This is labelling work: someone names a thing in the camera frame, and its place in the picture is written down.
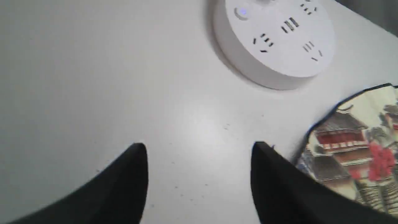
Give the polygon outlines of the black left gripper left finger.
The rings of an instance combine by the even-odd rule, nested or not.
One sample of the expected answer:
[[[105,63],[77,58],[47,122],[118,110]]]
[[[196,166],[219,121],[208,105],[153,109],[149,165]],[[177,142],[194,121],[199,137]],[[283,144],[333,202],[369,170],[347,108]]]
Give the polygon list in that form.
[[[148,191],[143,143],[129,146],[92,180],[13,224],[139,224]]]

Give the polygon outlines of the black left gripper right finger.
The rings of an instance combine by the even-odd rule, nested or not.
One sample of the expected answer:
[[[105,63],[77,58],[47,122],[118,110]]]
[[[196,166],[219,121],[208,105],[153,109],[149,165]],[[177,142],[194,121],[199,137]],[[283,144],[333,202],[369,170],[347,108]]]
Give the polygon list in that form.
[[[262,224],[396,224],[397,218],[324,187],[266,142],[255,142],[251,191]]]

